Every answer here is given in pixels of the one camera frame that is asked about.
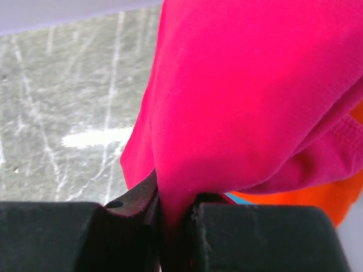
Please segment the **magenta t-shirt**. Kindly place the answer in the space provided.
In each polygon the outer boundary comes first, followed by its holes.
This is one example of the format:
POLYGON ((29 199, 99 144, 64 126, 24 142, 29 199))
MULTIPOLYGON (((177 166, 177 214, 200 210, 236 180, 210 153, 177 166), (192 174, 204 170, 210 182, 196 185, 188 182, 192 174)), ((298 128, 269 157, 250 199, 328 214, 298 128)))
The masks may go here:
POLYGON ((149 84, 120 158, 157 175, 163 271, 190 271, 201 193, 250 193, 362 103, 361 1, 164 1, 149 84))

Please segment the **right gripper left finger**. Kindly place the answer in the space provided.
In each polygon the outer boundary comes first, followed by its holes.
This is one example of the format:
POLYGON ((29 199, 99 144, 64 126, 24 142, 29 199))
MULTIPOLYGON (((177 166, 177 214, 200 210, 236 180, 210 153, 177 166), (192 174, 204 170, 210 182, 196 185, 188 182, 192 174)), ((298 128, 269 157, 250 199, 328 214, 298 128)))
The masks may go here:
POLYGON ((106 205, 2 202, 2 271, 158 271, 159 195, 152 172, 106 205))

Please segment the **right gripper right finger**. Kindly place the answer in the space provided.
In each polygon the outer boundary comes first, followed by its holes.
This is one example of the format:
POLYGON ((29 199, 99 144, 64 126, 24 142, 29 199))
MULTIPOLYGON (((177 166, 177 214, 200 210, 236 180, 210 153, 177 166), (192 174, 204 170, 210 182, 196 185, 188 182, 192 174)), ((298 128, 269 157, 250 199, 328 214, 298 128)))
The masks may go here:
POLYGON ((312 206, 196 198, 187 233, 194 271, 350 271, 329 217, 312 206))

